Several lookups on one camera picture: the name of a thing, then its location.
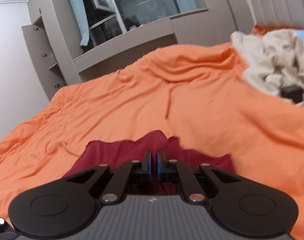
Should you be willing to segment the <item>dark red shirt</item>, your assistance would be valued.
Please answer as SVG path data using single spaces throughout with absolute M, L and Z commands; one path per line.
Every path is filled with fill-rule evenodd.
M 147 151 L 152 154 L 153 165 L 156 164 L 157 152 L 163 151 L 167 159 L 185 161 L 190 167 L 209 163 L 229 172 L 235 172 L 230 154 L 210 157 L 193 149 L 184 149 L 181 148 L 177 137 L 167 138 L 162 131 L 156 130 L 136 141 L 90 141 L 82 155 L 64 176 L 70 176 L 102 163 L 109 164 L 111 168 L 117 168 L 126 161 L 142 160 Z

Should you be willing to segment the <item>cream white garment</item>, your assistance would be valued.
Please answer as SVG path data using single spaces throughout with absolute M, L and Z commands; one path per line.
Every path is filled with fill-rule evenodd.
M 278 97 L 284 86 L 304 89 L 304 42 L 296 29 L 273 30 L 262 36 L 236 31 L 230 41 L 248 65 L 242 78 L 254 89 Z

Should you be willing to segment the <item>orange bed sheet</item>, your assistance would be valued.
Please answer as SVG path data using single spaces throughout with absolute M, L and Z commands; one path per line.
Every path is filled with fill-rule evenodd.
M 0 217 L 21 192 L 62 177 L 90 141 L 137 140 L 154 130 L 289 194 L 304 239 L 304 104 L 254 90 L 230 44 L 157 49 L 112 74 L 60 89 L 0 141 Z

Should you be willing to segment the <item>grey window bench unit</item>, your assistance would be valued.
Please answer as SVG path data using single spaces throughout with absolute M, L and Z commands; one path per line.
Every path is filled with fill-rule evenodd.
M 216 17 L 209 9 L 199 9 L 132 29 L 89 50 L 73 63 L 81 80 L 89 81 L 124 69 L 158 48 L 227 42 L 235 30 L 231 16 Z

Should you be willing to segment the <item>grey wardrobe cabinet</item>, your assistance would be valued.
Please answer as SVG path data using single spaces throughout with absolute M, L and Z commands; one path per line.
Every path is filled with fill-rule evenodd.
M 70 0 L 29 0 L 30 25 L 23 37 L 41 86 L 49 100 L 66 85 L 80 83 L 74 59 L 83 52 Z

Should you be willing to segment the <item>window with dark glass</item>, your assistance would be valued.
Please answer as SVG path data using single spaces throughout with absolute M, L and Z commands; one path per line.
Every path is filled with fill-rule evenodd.
M 93 48 L 122 34 L 117 15 L 125 29 L 178 14 L 177 0 L 83 0 L 90 28 L 89 46 Z

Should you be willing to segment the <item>light blue curtain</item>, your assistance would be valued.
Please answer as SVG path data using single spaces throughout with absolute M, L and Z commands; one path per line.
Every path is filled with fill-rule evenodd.
M 70 0 L 71 7 L 80 31 L 80 45 L 86 47 L 90 40 L 90 30 L 83 0 Z

